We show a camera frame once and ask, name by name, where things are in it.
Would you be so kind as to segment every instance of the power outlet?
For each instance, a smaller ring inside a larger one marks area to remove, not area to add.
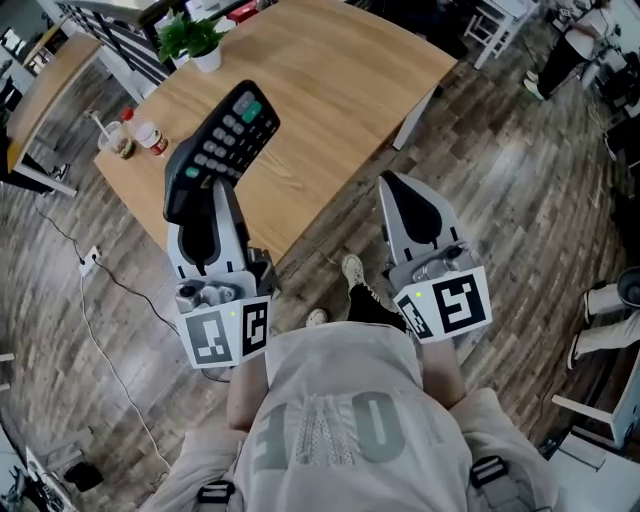
[[[99,262],[100,258],[102,258],[102,254],[100,253],[98,248],[94,245],[89,251],[89,254],[85,256],[84,265],[82,264],[78,265],[78,267],[80,268],[80,274],[82,274],[82,277],[87,277],[89,275],[89,272],[91,272],[91,270],[96,266],[96,261]]]

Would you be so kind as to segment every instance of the white flower pot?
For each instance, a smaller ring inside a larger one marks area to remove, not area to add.
[[[220,45],[216,47],[211,53],[207,53],[202,57],[192,57],[193,62],[200,68],[203,73],[211,73],[220,67],[222,64],[222,57],[220,55]]]

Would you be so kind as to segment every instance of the red bottle cap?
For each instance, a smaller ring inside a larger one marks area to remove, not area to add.
[[[133,109],[131,107],[127,107],[124,109],[124,112],[122,113],[122,119],[123,121],[131,121],[131,119],[133,119]]]

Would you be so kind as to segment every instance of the potted plant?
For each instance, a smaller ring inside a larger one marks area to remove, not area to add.
[[[169,25],[158,30],[160,60],[177,59],[186,51],[201,71],[210,73],[218,69],[222,62],[220,40],[224,37],[224,33],[216,32],[218,21],[191,21],[184,19],[184,13],[178,13]]]

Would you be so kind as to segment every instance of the black calculator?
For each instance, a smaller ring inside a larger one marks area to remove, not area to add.
[[[235,187],[279,127],[275,110],[254,82],[236,85],[171,155],[165,169],[164,218],[187,222],[192,198],[200,191],[210,194],[215,179]]]

